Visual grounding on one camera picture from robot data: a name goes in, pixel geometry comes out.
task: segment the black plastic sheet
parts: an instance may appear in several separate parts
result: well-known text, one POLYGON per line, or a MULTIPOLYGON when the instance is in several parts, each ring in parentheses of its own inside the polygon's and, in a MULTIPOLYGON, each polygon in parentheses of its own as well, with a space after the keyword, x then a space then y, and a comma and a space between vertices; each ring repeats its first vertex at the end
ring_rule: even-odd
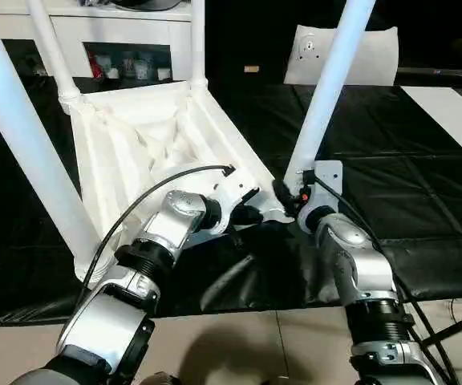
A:
MULTIPOLYGON (((54 85, 28 89, 78 184, 70 120, 54 85)), ((313 88, 210 89, 282 178, 313 88)), ((462 297, 462 148, 433 119, 397 87, 346 87, 319 156, 343 162, 344 197, 418 299, 462 297)), ((79 287, 69 250, 0 136, 0 325, 63 322, 79 287)), ((313 240, 296 224, 270 222, 186 250, 159 316, 336 303, 313 240)))

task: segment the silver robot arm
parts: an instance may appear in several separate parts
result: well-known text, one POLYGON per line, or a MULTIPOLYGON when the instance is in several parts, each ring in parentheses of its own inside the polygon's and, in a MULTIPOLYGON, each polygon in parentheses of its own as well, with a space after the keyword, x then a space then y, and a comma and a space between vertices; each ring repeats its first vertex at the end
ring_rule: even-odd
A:
POLYGON ((366 231, 336 213, 337 197, 329 185, 321 185, 321 178, 337 183, 338 173, 328 173, 326 162, 334 161, 316 161, 314 169, 302 172, 298 198, 283 184, 274 187, 299 227, 315 236, 319 257, 332 270, 351 332, 351 364, 360 378, 356 385, 442 385, 418 343, 409 337, 414 321, 399 302, 390 263, 366 231))
POLYGON ((115 252, 117 265, 66 323, 57 355, 44 368, 26 373, 12 384, 131 383, 154 330, 150 317, 188 237, 200 230, 212 235, 224 232, 232 211, 258 191, 239 174, 233 172, 233 178, 226 178, 208 198, 169 192, 160 211, 132 244, 115 252))
POLYGON ((388 260, 368 234, 343 214, 331 213, 318 221, 315 235, 317 246, 328 254, 322 257, 333 261, 358 385, 442 385, 418 343, 409 338, 413 318, 399 303, 388 260))

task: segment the shelf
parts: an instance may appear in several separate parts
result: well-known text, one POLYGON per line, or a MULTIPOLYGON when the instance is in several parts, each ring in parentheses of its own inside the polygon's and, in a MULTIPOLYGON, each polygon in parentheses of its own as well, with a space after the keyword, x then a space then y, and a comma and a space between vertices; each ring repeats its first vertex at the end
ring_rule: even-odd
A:
MULTIPOLYGON (((135 18, 189 22, 191 6, 181 2, 171 10, 138 12, 121 10, 113 4, 102 7, 79 6, 78 0, 43 0, 50 16, 76 16, 89 18, 135 18)), ((0 0, 0 14, 30 14, 24 0, 0 0)))

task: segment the tile floor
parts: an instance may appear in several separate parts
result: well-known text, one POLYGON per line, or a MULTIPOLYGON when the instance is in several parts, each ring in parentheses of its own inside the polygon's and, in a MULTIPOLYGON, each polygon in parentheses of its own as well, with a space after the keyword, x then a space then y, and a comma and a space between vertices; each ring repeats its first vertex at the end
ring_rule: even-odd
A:
MULTIPOLYGON (((452 323, 449 301, 424 302, 436 329, 452 323)), ((454 305, 462 317, 462 304, 454 305)), ((0 328, 0 384, 40 367, 61 326, 0 328)), ((260 384, 288 375, 297 383, 353 385, 350 338, 339 308, 164 318, 156 321, 136 384, 166 371, 184 385, 260 384)), ((462 335, 445 343, 462 382, 462 335)))

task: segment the white pipe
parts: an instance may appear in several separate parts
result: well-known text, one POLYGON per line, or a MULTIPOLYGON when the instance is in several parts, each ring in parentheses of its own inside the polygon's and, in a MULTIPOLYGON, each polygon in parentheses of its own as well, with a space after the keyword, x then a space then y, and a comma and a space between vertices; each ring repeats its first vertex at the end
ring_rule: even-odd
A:
POLYGON ((68 104, 76 101, 81 93, 74 84, 69 68, 63 57, 55 29, 42 0, 27 0, 28 10, 33 20, 36 39, 47 53, 47 61, 53 69, 58 97, 63 110, 68 114, 68 104))
MULTIPOLYGON (((0 132, 74 254, 82 278, 100 238, 1 40, 0 132)), ((8 199, 12 199, 11 186, 8 199)), ((103 256, 101 265, 109 258, 103 256)))
POLYGON ((205 0, 192 0, 192 88, 207 87, 205 75, 205 0))
POLYGON ((298 195, 302 183, 302 175, 298 172, 313 168, 314 158, 326 133, 374 4, 375 0, 347 0, 345 4, 329 57, 318 80, 286 170, 284 181, 294 195, 298 195))

